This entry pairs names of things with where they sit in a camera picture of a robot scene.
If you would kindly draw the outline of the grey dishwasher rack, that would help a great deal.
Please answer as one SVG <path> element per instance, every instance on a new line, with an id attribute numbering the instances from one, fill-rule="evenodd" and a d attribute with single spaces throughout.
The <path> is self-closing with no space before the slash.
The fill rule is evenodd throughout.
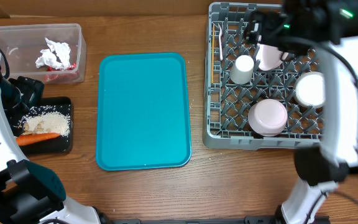
<path id="1" fill-rule="evenodd" d="M 255 59 L 258 45 L 244 42 L 244 31 L 252 11 L 281 12 L 282 5 L 214 2 L 209 6 L 204 88 L 205 146 L 219 149 L 256 150 L 260 148 L 306 148 L 318 146 L 323 138 L 324 116 L 321 108 L 303 107 L 295 100 L 294 84 L 304 73 L 320 72 L 315 50 L 306 55 L 288 53 L 283 63 L 272 70 L 259 69 Z M 215 26 L 214 82 L 211 84 L 211 38 Z M 219 27 L 223 28 L 223 61 L 219 60 Z M 254 60 L 251 81 L 238 85 L 229 76 L 236 58 L 249 55 Z M 273 99 L 287 109 L 285 129 L 278 135 L 267 137 L 253 131 L 248 112 L 256 103 Z"/>

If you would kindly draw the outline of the white napkin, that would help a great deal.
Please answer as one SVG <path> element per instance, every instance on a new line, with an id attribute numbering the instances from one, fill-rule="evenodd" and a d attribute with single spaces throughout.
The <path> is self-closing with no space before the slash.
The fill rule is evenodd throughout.
<path id="1" fill-rule="evenodd" d="M 36 61 L 37 68 L 48 66 L 56 70 L 66 70 L 71 66 L 71 48 L 66 42 L 54 42 L 45 38 L 47 49 L 42 49 L 42 54 Z"/>

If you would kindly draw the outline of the white bowl with scraps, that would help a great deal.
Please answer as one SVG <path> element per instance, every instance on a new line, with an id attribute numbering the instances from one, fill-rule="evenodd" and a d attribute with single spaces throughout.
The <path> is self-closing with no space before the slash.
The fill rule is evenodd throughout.
<path id="1" fill-rule="evenodd" d="M 287 109 L 278 100 L 262 100 L 248 112 L 251 129 L 261 136 L 272 137 L 280 134 L 285 129 L 287 120 Z"/>

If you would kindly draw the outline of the red snack wrapper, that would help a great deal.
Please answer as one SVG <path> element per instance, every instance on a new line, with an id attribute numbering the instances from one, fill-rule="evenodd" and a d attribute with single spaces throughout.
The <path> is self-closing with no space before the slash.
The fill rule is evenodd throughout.
<path id="1" fill-rule="evenodd" d="M 76 69 L 76 63 L 71 64 L 67 69 L 55 69 L 52 67 L 48 67 L 48 72 L 62 72 L 62 71 L 70 71 Z M 52 82 L 56 80 L 67 81 L 67 80 L 76 80 L 79 77 L 78 72 L 70 72 L 70 73 L 59 73 L 59 74 L 48 74 L 45 76 L 46 82 Z"/>

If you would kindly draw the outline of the orange carrot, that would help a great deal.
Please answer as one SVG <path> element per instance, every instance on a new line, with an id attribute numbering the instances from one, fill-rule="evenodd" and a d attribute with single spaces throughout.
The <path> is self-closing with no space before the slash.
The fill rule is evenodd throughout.
<path id="1" fill-rule="evenodd" d="M 28 134 L 16 138 L 18 146 L 27 146 L 30 144 L 46 141 L 59 137 L 59 133 L 42 133 L 42 134 Z"/>

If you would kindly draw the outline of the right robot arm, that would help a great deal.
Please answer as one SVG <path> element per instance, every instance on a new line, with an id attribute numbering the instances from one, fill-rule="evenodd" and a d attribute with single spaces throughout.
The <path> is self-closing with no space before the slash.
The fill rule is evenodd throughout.
<path id="1" fill-rule="evenodd" d="M 323 138 L 294 153 L 299 176 L 272 216 L 246 223 L 328 223 L 316 212 L 348 175 L 358 174 L 358 1 L 284 1 L 282 10 L 254 10 L 245 41 L 293 55 L 315 50 L 324 75 Z"/>

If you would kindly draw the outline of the white paper cup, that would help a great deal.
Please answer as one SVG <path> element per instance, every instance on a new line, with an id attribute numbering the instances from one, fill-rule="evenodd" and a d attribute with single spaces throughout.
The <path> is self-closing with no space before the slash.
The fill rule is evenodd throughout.
<path id="1" fill-rule="evenodd" d="M 254 60 L 249 55 L 241 55 L 236 58 L 229 73 L 230 79 L 238 84 L 246 84 L 251 81 L 254 71 Z"/>

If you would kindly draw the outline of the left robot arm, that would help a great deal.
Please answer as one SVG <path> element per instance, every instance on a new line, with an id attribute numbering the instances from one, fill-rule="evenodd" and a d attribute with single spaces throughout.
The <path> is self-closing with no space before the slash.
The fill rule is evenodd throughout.
<path id="1" fill-rule="evenodd" d="M 57 102 L 42 98 L 44 84 L 31 78 L 10 78 L 0 65 L 0 222 L 1 223 L 110 223 L 96 207 L 67 196 L 53 170 L 31 162 L 17 143 L 10 120 L 31 107 Z"/>

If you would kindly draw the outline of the white bowl with peanuts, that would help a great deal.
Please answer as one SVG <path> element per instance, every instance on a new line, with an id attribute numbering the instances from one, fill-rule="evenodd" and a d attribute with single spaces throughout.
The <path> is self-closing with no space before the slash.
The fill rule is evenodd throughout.
<path id="1" fill-rule="evenodd" d="M 321 108 L 325 102 L 324 76 L 320 72 L 302 74 L 294 84 L 295 100 L 303 107 Z"/>

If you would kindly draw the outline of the white round plate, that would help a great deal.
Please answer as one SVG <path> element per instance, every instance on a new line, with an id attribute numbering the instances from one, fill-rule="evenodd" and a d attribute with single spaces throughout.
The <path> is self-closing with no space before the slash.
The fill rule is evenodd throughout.
<path id="1" fill-rule="evenodd" d="M 259 44 L 259 49 L 255 59 L 258 60 L 259 69 L 269 71 L 279 67 L 287 58 L 288 52 L 279 51 L 277 47 Z"/>

